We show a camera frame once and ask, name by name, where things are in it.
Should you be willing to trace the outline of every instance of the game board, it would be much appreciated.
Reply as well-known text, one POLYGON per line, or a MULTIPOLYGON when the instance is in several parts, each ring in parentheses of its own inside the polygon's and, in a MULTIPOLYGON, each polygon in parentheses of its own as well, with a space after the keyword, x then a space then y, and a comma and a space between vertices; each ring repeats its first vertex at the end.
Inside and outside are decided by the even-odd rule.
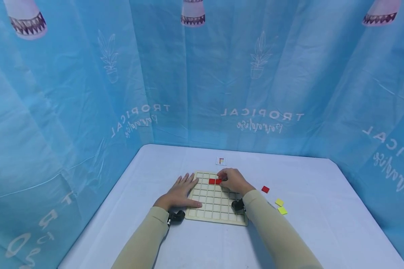
POLYGON ((188 208, 186 219, 247 226, 244 210, 235 212, 231 207, 233 201, 242 198, 239 193, 221 187, 215 173, 196 171, 195 175, 199 182, 191 190, 189 199, 201 202, 202 207, 188 208))

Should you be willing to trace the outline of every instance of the colored tile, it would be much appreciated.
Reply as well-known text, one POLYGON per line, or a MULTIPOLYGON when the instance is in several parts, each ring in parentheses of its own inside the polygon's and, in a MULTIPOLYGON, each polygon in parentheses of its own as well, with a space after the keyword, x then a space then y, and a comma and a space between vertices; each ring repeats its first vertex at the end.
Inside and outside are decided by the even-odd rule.
POLYGON ((267 186, 264 186, 262 188, 262 192, 268 193, 269 192, 269 188, 267 186))
POLYGON ((275 201, 275 203, 282 207, 282 205, 284 204, 284 201, 282 201, 281 199, 277 199, 275 201))
POLYGON ((287 210, 284 207, 279 207, 278 211, 281 213, 281 215, 286 215, 287 214, 287 210))

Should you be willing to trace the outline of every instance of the left hand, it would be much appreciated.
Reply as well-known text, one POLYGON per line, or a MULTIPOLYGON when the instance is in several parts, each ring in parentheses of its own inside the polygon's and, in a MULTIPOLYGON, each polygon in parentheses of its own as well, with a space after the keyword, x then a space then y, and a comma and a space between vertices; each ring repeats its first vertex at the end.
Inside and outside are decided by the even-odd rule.
POLYGON ((168 211, 171 207, 202 207, 199 201, 190 200, 187 198, 191 189, 196 186, 199 179, 194 178, 194 173, 189 176, 187 173, 184 177, 179 177, 171 189, 160 196, 154 203, 154 207, 161 207, 168 211))

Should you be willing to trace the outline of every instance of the white table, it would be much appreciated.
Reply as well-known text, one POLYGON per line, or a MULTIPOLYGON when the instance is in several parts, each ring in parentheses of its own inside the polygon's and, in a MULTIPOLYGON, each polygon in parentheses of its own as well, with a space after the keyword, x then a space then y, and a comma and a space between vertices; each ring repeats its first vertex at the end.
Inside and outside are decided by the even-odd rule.
MULTIPOLYGON (((110 268, 154 201, 179 175, 218 171, 226 157, 266 197, 284 200, 285 218, 325 269, 404 269, 386 238, 338 167, 328 159, 163 145, 142 147, 59 269, 110 268)), ((273 268, 252 223, 248 227, 184 220, 172 226, 156 269, 273 268)))

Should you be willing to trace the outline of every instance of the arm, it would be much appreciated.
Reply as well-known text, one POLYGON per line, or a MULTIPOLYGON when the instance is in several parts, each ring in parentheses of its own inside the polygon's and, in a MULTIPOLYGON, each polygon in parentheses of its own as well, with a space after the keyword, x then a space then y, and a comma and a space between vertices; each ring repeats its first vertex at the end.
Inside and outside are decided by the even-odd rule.
POLYGON ((223 179, 222 186, 243 196, 247 216, 256 226, 277 269, 322 269, 295 229, 237 169, 223 169, 217 175, 223 179))
POLYGON ((197 184, 194 174, 179 177, 172 188, 157 199, 148 215, 126 243, 111 269, 151 269, 160 243, 168 232, 168 210, 171 207, 201 207, 198 201, 187 199, 189 191, 197 184))
POLYGON ((168 232, 168 217, 165 209, 152 207, 120 252, 112 269, 153 268, 160 243, 168 232))

